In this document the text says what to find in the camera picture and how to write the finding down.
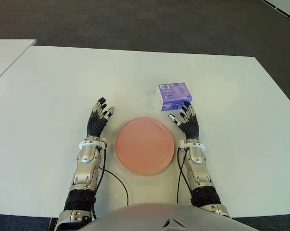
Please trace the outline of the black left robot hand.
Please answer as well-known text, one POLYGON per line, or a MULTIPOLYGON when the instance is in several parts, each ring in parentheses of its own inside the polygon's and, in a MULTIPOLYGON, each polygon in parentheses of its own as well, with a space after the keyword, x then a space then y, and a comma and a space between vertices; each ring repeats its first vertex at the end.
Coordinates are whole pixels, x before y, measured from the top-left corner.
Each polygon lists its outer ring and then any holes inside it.
POLYGON ((100 137, 108 120, 114 113, 114 108, 106 110, 106 99, 101 97, 94 104, 87 123, 87 137, 100 137))

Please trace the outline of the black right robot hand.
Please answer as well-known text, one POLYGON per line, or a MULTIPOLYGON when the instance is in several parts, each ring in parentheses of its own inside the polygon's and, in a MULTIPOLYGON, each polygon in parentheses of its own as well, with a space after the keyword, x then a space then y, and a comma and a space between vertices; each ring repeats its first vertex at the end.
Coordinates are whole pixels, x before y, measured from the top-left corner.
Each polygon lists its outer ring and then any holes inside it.
POLYGON ((169 119, 185 134, 186 139, 198 140, 200 133, 199 124, 196 112, 189 101, 184 101, 184 105, 181 107, 180 116, 182 120, 172 114, 168 115, 169 119))

